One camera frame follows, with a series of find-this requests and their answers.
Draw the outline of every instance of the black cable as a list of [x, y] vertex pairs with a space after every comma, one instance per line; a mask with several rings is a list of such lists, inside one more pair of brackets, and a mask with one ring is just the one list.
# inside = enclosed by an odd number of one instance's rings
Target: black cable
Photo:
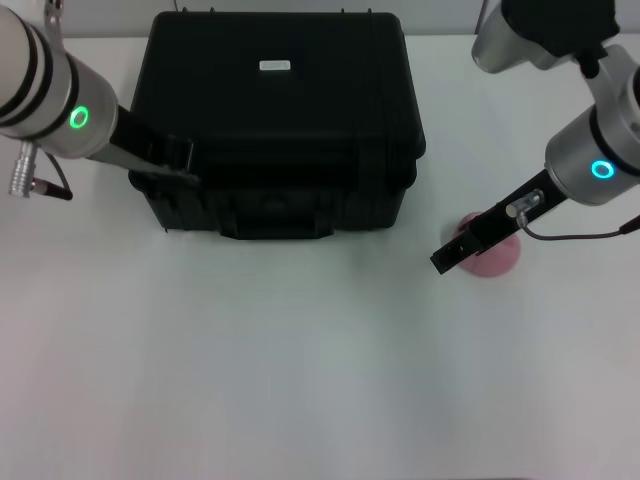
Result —
[[601, 240], [603, 238], [613, 238], [622, 235], [620, 231], [617, 232], [609, 232], [609, 233], [596, 233], [593, 235], [558, 235], [558, 236], [546, 236], [546, 235], [538, 235], [535, 232], [532, 232], [529, 227], [523, 227], [522, 230], [529, 235], [531, 238], [535, 238], [536, 240], [542, 240], [543, 242], [557, 242], [560, 240]]
[[54, 157], [53, 155], [47, 152], [45, 152], [45, 155], [51, 161], [51, 164], [53, 165], [53, 168], [56, 169], [56, 172], [58, 172], [58, 176], [60, 177], [60, 181], [62, 182], [62, 186], [64, 187], [64, 189], [71, 192], [71, 187], [69, 186], [67, 177], [64, 175], [64, 172], [62, 171], [62, 167], [58, 163], [58, 160], [56, 160], [56, 157]]

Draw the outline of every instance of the pink object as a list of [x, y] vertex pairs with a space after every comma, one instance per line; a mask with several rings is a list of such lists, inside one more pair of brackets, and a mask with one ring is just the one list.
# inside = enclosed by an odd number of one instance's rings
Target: pink object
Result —
[[[470, 213], [462, 219], [454, 237], [460, 234], [462, 228], [482, 212]], [[517, 235], [511, 235], [491, 250], [482, 255], [473, 255], [460, 264], [460, 267], [478, 277], [499, 277], [510, 271], [518, 263], [522, 246]]]

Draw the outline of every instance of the white table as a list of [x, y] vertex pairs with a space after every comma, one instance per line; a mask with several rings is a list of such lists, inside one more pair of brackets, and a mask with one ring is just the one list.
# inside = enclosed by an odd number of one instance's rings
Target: white table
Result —
[[[472, 42], [408, 39], [428, 152], [389, 231], [165, 234], [86, 161], [63, 163], [70, 204], [0, 197], [0, 478], [637, 480], [640, 234], [524, 238], [494, 280], [430, 264], [592, 102], [577, 67], [490, 76]], [[67, 45], [129, 105], [144, 40]], [[0, 139], [7, 185], [16, 152]], [[640, 189], [534, 226], [638, 213]]]

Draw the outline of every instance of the black case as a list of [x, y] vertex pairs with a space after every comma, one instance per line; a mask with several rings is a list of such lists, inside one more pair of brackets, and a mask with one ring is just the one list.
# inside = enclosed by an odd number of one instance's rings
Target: black case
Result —
[[162, 226], [238, 239], [391, 227], [426, 148], [391, 14], [162, 13], [132, 112], [206, 145], [197, 187], [130, 173]]

